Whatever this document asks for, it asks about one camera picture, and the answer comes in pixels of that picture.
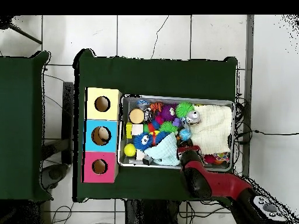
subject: round hole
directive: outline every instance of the round hole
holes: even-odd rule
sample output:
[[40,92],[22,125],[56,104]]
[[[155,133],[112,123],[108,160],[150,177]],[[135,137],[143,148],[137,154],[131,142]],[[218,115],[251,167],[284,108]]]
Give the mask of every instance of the round hole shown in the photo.
[[97,145],[106,145],[111,139],[111,133],[107,127],[96,127],[91,133],[91,139]]
[[103,159],[95,160],[92,163],[92,170],[96,174],[103,174],[107,172],[108,165]]
[[108,111],[110,108],[110,100],[106,96],[100,96],[96,98],[95,108],[100,112]]

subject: purple plush toy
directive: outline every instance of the purple plush toy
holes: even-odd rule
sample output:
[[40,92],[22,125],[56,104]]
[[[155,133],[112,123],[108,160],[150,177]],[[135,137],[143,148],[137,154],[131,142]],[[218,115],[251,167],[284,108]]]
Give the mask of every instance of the purple plush toy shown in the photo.
[[164,121],[173,121],[175,120],[175,108],[177,104],[166,104],[162,107],[162,112],[158,115],[161,115]]

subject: tennis ball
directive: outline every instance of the tennis ball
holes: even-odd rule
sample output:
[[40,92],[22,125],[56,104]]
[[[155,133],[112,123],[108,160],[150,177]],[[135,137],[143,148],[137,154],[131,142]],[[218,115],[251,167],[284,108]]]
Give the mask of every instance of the tennis ball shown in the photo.
[[124,147],[124,153],[126,156],[134,156],[136,154],[136,148],[133,144],[129,143]]

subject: yellow block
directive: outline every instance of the yellow block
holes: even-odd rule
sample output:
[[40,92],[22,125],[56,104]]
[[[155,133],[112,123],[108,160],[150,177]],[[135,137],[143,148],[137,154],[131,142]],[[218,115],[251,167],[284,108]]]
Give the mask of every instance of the yellow block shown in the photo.
[[[89,87],[87,96],[87,119],[118,120],[120,97],[121,93],[117,89]],[[105,103],[108,103],[109,106],[107,110],[106,107],[103,109],[103,104]]]

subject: white towel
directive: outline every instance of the white towel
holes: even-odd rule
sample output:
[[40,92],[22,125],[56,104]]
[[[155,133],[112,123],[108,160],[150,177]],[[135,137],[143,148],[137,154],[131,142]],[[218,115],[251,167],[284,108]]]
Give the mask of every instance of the white towel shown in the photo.
[[193,145],[198,145],[202,154],[230,152],[227,137],[231,133],[232,112],[226,106],[195,106],[201,122],[190,126]]

